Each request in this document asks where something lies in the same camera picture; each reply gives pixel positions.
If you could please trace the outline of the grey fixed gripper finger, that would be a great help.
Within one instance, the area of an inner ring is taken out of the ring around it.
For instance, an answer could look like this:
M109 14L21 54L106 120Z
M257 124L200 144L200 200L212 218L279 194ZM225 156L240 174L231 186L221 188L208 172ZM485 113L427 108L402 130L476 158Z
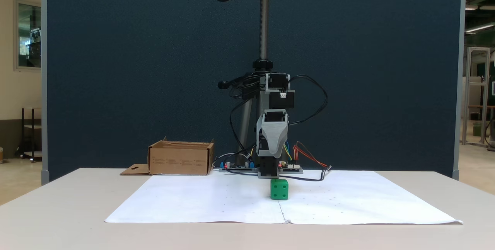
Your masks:
M288 122L258 122L256 125L257 154L261 157L280 157L288 137Z

